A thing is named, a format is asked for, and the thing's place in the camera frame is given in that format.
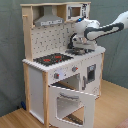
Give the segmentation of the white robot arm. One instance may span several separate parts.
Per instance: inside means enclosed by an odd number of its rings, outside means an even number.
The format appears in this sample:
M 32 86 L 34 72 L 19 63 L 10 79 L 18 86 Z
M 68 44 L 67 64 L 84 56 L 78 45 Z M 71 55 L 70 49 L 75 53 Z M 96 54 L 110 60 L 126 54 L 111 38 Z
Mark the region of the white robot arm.
M 115 21 L 105 26 L 100 26 L 97 20 L 81 17 L 75 22 L 76 35 L 72 38 L 73 46 L 95 50 L 97 38 L 123 29 L 128 29 L 128 11 L 121 13 Z

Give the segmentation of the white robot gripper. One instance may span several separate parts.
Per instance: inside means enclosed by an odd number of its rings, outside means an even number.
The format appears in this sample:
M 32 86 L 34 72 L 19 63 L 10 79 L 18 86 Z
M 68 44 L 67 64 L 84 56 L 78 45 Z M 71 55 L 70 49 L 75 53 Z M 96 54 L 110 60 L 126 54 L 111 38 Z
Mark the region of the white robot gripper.
M 73 46 L 76 48 L 95 50 L 97 47 L 97 43 L 95 40 L 90 41 L 86 38 L 79 38 L 77 35 L 73 37 L 72 42 Z

